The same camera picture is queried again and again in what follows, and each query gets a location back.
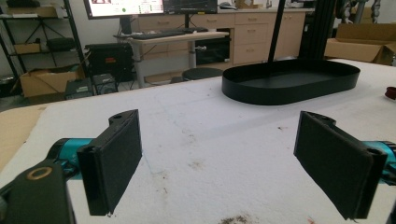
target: black stool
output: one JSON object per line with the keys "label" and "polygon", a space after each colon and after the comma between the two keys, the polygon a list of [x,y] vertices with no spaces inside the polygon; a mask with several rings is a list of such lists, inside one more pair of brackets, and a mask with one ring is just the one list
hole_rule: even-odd
{"label": "black stool", "polygon": [[200,67],[200,68],[191,68],[187,71],[184,71],[181,74],[181,77],[184,81],[190,80],[198,80],[208,77],[221,77],[222,70],[217,68],[209,68],[209,67]]}

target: monitor screen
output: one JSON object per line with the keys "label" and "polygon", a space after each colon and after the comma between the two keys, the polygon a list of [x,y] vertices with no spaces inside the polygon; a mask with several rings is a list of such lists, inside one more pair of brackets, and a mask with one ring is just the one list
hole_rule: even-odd
{"label": "monitor screen", "polygon": [[166,14],[215,14],[218,0],[163,0]]}
{"label": "monitor screen", "polygon": [[163,0],[84,0],[88,19],[163,13]]}

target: black oval tray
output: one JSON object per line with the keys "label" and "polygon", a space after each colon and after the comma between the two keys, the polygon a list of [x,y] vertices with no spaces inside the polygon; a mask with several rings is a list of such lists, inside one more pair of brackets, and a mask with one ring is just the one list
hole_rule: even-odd
{"label": "black oval tray", "polygon": [[225,70],[223,93],[253,105],[286,105],[351,90],[361,70],[324,60],[286,60],[256,63]]}

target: white wall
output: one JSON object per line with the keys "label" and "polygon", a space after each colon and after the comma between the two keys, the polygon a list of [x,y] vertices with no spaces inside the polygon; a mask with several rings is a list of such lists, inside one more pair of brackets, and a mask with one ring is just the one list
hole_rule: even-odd
{"label": "white wall", "polygon": [[[107,19],[107,20],[94,20],[89,21],[85,11],[84,4],[81,0],[69,0],[72,8],[72,12],[75,18],[76,26],[78,28],[78,36],[81,42],[81,46],[84,48],[88,44],[100,44],[100,43],[115,43],[116,38],[113,37],[119,30],[119,20],[118,19]],[[40,0],[41,5],[45,5],[51,2],[50,0]],[[370,6],[374,0],[370,0],[366,6]],[[272,0],[273,7],[277,7],[279,1]],[[6,0],[0,0],[0,6],[6,6]],[[391,21],[396,21],[396,0],[382,0],[380,8],[379,22],[387,23]],[[64,23],[58,25],[60,29],[64,29],[64,32],[68,34],[67,28],[62,28]],[[0,27],[1,35],[4,35],[5,30]],[[17,29],[16,32],[24,33],[25,29],[22,27]],[[45,55],[36,55],[35,60],[28,63],[27,66],[30,68],[35,68],[38,66],[51,66],[50,61]],[[40,64],[40,61],[46,61],[47,63]],[[0,50],[0,76],[5,74],[11,74],[11,69],[8,66],[7,59],[4,55],[3,50]]]}

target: desk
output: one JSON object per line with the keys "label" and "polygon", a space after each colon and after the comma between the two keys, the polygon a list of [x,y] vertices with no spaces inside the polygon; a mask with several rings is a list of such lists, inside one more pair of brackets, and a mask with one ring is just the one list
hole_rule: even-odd
{"label": "desk", "polygon": [[[82,181],[68,181],[78,223],[354,223],[293,156],[300,111],[333,118],[360,140],[396,142],[396,102],[384,96],[396,68],[337,61],[361,69],[355,89],[291,105],[238,103],[222,94],[220,77],[47,105],[0,187],[58,139],[96,137],[110,116],[139,109],[144,156],[115,214],[90,217]],[[369,218],[359,223],[385,223],[395,199],[395,188],[378,185]]]}
{"label": "desk", "polygon": [[[175,42],[188,41],[190,43],[189,46],[189,66],[190,68],[196,67],[195,61],[195,41],[203,40],[203,39],[212,39],[212,38],[221,38],[228,35],[225,32],[203,32],[196,34],[187,34],[187,35],[176,35],[169,36],[164,38],[155,38],[148,40],[137,40],[137,39],[128,39],[128,42],[132,45],[132,49],[134,52],[134,69],[137,74],[137,83],[139,84],[139,88],[145,87],[144,77],[153,75],[153,68],[159,64],[158,60],[146,61],[143,60],[141,55],[141,47],[144,45],[161,45],[161,44],[170,44]],[[162,64],[162,72],[174,71],[172,64],[169,63],[168,59],[161,58]]]}

